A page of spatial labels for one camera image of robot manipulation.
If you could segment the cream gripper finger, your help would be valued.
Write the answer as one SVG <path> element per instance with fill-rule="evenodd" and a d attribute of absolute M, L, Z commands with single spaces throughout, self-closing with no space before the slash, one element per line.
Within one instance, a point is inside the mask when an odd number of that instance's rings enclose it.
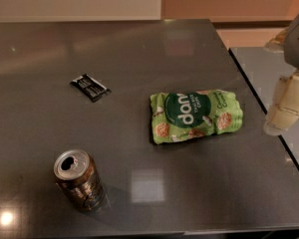
<path fill-rule="evenodd" d="M 270 41 L 268 41 L 264 49 L 272 53 L 282 53 L 284 51 L 284 43 L 286 39 L 287 28 L 280 31 Z"/>
<path fill-rule="evenodd" d="M 296 70 L 290 77 L 281 77 L 277 82 L 263 129 L 269 135 L 280 135 L 298 119 L 299 70 Z"/>

